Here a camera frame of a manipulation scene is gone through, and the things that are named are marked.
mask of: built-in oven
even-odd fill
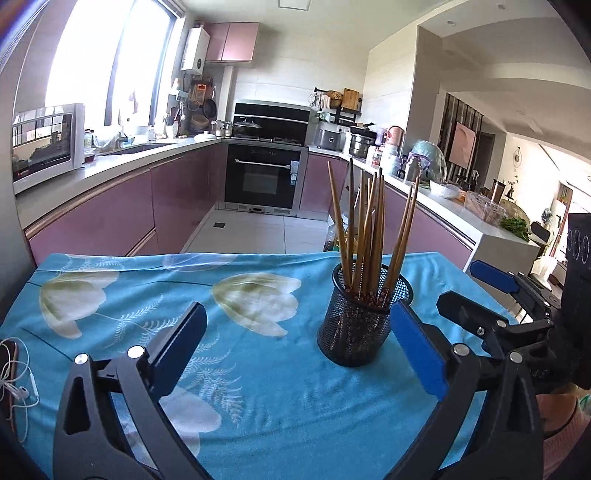
[[[296,215],[307,159],[306,148],[232,140],[228,145],[225,208]]]

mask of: basket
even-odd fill
[[[384,284],[388,266],[382,265],[379,279]],[[343,281],[341,265],[333,270],[333,290],[324,322],[316,341],[322,353],[343,367],[361,367],[371,363],[390,333],[390,307],[398,300],[413,301],[413,288],[402,275],[398,278],[392,302],[387,308],[372,307],[354,299]]]

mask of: upper cabinet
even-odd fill
[[[254,58],[258,23],[214,23],[206,26],[211,39],[206,61],[247,63]]]

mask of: table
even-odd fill
[[[392,334],[362,368],[339,367],[319,351],[316,332],[338,262],[335,253],[50,256],[0,327],[2,337],[27,344],[40,392],[40,405],[29,410],[29,455],[51,475],[56,414],[76,354],[111,358],[145,345],[198,301],[207,310],[207,331],[161,404],[214,478],[383,478],[436,399],[424,392]],[[445,291],[510,318],[439,254],[407,255],[402,273],[414,289],[415,312],[451,343],[483,353],[478,338],[437,313]],[[149,463],[122,399],[114,401],[135,454]],[[478,394],[446,464],[460,458],[482,401]]]

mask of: ceiling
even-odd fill
[[[591,63],[547,0],[469,0],[422,26],[443,36],[445,90],[503,130],[591,159]]]
[[[207,22],[260,22],[281,32],[316,31],[367,51],[447,0],[311,0],[308,11],[282,9],[277,0],[183,0]]]

